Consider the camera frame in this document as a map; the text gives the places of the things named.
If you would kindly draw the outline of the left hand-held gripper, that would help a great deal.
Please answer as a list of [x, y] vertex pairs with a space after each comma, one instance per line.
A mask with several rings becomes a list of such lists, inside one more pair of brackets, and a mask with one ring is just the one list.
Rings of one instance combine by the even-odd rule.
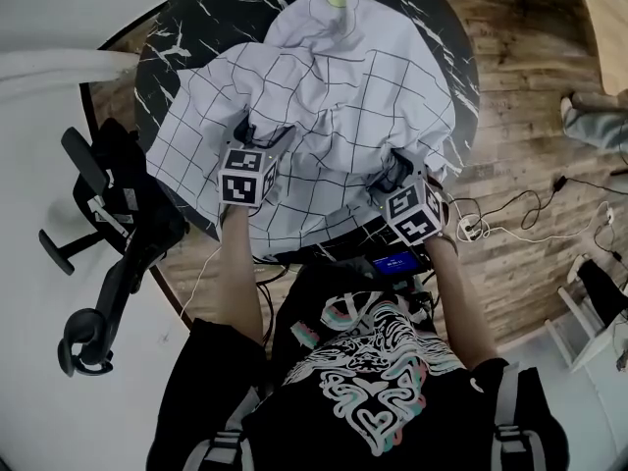
[[219, 200], [222, 204], [260, 207], [276, 182], [281, 154], [291, 146], [295, 126], [283, 127], [271, 148], [245, 148], [251, 143], [251, 125], [242, 118], [234, 138], [227, 139], [220, 153]]

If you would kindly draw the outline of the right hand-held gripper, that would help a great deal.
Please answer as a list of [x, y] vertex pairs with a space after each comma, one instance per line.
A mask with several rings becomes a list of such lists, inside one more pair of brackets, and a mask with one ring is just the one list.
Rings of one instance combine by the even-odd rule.
[[442, 201], [423, 177], [397, 186], [397, 176], [414, 175], [415, 155], [406, 149], [393, 149], [392, 156], [395, 164], [369, 181], [368, 191], [388, 226], [406, 245], [414, 246], [442, 232]]

